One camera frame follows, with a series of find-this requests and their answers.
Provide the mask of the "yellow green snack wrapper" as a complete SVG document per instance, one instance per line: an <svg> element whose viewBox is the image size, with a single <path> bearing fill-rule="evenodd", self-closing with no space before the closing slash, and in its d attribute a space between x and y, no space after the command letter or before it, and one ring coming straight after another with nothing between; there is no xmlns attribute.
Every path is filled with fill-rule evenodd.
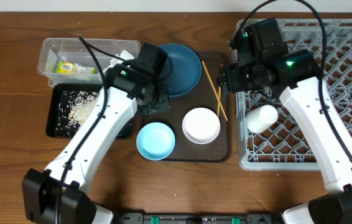
<svg viewBox="0 0 352 224"><path fill-rule="evenodd" d="M96 73L96 69L95 67L84 66L80 63L59 62L55 73L94 74Z"/></svg>

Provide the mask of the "white napkin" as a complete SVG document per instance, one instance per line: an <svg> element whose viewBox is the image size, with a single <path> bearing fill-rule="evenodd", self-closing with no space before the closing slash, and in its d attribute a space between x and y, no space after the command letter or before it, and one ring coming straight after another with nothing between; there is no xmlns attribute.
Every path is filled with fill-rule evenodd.
<svg viewBox="0 0 352 224"><path fill-rule="evenodd" d="M132 60L132 59L135 59L135 57L130 54L127 50L123 50L119 55L116 54L117 57L120 57L124 60ZM107 66L106 68L103 69L103 73L105 73L109 68L112 68L114 67L116 64L118 63L122 63L123 61L120 60L120 59L116 59L116 58L113 58L110 60L110 65Z"/></svg>

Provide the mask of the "leftover rice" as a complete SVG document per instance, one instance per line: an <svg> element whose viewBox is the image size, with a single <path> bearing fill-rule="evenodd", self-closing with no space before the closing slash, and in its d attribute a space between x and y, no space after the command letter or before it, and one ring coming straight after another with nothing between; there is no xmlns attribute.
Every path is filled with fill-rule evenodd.
<svg viewBox="0 0 352 224"><path fill-rule="evenodd" d="M64 91L58 104L56 130L78 130L96 105L96 91Z"/></svg>

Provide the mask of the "pink bowl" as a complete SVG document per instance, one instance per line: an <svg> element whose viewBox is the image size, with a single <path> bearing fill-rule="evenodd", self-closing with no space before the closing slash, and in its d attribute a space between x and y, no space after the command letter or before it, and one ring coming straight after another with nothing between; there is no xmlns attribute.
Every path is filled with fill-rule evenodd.
<svg viewBox="0 0 352 224"><path fill-rule="evenodd" d="M184 116L182 121L185 137L195 144L208 144L214 141L220 129L219 118L208 108L194 108Z"/></svg>

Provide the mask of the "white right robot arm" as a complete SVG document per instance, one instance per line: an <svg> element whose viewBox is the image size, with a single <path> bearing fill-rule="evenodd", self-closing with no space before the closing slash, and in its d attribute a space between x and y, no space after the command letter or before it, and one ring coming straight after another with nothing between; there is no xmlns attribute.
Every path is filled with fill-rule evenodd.
<svg viewBox="0 0 352 224"><path fill-rule="evenodd" d="M352 223L352 137L330 100L323 65L309 50L290 51L275 19L243 22L223 65L223 93L270 88L297 122L320 167L327 194L282 214L284 223Z"/></svg>

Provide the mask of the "light blue bowl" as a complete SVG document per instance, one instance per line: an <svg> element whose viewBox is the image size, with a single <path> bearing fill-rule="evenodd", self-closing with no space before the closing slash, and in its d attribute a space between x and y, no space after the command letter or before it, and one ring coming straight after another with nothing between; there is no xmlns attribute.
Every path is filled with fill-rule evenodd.
<svg viewBox="0 0 352 224"><path fill-rule="evenodd" d="M164 123L145 125L137 134L136 146L140 155L151 161L165 159L175 147L175 134Z"/></svg>

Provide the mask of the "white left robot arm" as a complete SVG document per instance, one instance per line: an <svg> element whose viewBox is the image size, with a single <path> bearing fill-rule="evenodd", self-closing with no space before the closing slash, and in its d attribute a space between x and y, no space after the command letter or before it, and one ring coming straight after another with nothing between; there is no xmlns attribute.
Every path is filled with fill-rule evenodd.
<svg viewBox="0 0 352 224"><path fill-rule="evenodd" d="M111 223L111 210L89 197L96 171L125 124L139 110L156 110L168 97L160 73L168 59L146 43L138 56L100 70L96 104L66 148L44 171L29 169L22 180L26 218L34 223Z"/></svg>

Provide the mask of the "white cup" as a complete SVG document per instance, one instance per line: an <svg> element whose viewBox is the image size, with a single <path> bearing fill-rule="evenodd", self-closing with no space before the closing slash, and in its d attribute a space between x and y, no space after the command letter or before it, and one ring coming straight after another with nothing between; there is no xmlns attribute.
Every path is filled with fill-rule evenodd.
<svg viewBox="0 0 352 224"><path fill-rule="evenodd" d="M247 127L252 133L262 133L270 128L278 117L278 111L274 106L260 106L246 115Z"/></svg>

